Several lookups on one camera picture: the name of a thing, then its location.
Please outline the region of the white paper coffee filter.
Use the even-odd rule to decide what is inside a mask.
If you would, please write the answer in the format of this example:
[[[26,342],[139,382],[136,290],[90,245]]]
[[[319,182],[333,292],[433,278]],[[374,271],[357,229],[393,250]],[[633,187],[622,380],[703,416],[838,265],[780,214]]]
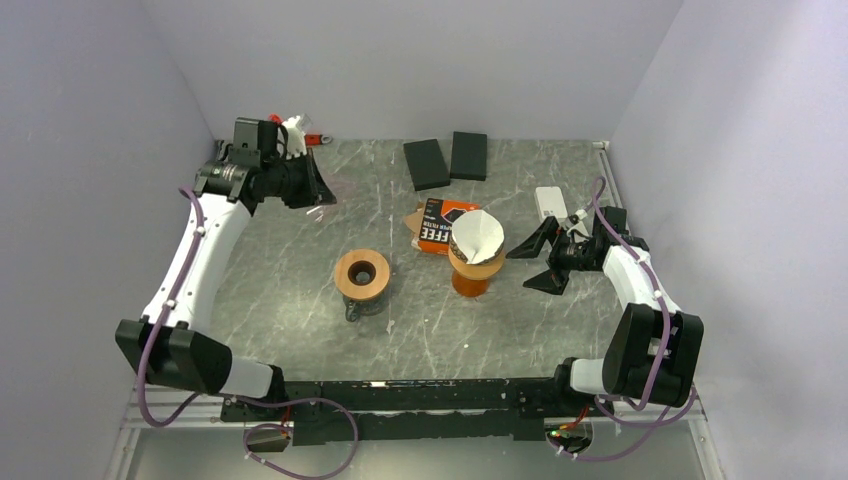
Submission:
[[[453,222],[450,245],[463,262],[480,265],[501,253],[504,240],[503,226],[493,215],[473,210]]]

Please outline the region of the orange glass carafe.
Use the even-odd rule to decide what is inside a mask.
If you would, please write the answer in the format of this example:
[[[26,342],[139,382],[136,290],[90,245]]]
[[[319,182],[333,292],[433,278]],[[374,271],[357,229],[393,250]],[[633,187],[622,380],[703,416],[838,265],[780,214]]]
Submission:
[[[487,292],[491,282],[491,276],[486,278],[468,278],[460,272],[454,271],[451,276],[453,289],[461,296],[467,298],[479,297]]]

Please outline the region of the clear glass ribbed dripper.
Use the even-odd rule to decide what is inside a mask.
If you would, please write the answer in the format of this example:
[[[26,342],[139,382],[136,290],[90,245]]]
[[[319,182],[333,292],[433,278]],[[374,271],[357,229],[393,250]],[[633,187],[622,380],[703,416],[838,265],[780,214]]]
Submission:
[[[468,265],[492,263],[504,248],[505,236],[502,231],[480,231],[460,229],[451,236],[451,251]]]

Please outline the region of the orange coffee filter box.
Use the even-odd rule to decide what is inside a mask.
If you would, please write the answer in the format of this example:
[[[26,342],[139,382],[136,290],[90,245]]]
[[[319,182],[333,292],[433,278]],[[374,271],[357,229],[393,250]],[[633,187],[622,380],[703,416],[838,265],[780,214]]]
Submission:
[[[412,233],[412,247],[422,253],[446,256],[453,223],[467,212],[478,210],[475,203],[428,198],[407,215],[404,225]]]

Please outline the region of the clear glass jar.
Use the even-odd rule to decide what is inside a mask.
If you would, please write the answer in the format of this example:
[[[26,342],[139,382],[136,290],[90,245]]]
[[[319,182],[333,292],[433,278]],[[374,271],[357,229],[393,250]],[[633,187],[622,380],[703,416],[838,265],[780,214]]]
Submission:
[[[357,322],[362,317],[370,317],[380,314],[388,305],[388,294],[382,292],[373,298],[362,300],[344,296],[345,320]]]

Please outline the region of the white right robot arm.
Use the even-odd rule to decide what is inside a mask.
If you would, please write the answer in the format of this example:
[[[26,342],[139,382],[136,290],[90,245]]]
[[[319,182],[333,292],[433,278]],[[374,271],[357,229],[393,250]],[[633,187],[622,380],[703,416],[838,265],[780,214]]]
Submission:
[[[626,222],[626,210],[603,207],[590,236],[577,241],[556,218],[548,217],[506,255],[535,258],[544,245],[550,245],[546,270],[526,280],[524,287],[561,295],[571,273],[601,272],[622,306],[622,317],[603,357],[568,358],[558,365],[551,401],[564,415],[578,413],[591,396],[678,408],[691,395],[703,322],[669,298],[652,268],[647,243],[631,235]]]

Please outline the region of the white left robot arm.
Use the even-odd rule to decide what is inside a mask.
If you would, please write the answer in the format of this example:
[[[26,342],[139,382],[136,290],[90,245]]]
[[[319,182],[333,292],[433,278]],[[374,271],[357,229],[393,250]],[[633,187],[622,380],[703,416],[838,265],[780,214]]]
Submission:
[[[144,385],[248,397],[264,420],[287,406],[279,368],[236,356],[209,334],[213,303],[231,253],[257,207],[279,199],[290,209],[336,198],[306,144],[305,115],[240,117],[218,158],[203,164],[184,194],[190,213],[162,284],[137,320],[119,323],[119,349]]]

